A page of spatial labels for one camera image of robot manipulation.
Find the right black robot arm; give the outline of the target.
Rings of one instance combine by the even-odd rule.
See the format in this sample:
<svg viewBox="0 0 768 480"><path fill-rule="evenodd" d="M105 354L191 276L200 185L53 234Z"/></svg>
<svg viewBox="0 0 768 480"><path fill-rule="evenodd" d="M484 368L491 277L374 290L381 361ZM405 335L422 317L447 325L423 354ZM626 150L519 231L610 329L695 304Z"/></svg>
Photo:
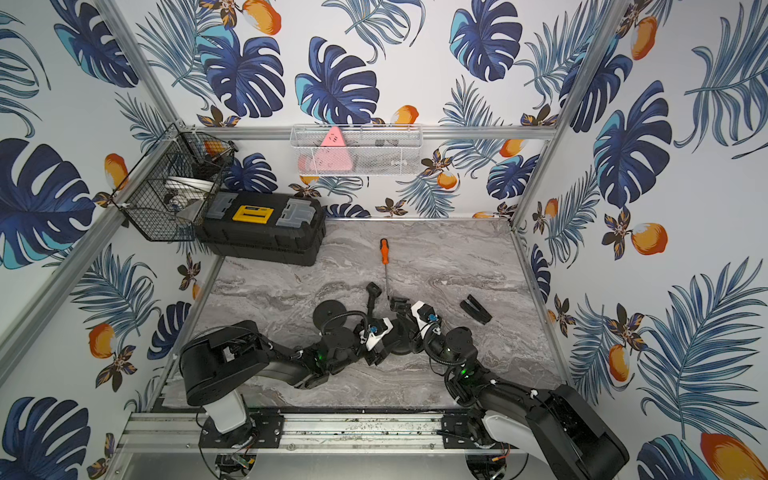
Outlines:
<svg viewBox="0 0 768 480"><path fill-rule="evenodd" d="M424 353L446 367L451 398L480 414L481 441L523 450L557 479L613 479L628 463L624 443L573 387L536 389L506 380L477 360L469 329L443 333L435 316L418 326Z"/></svg>

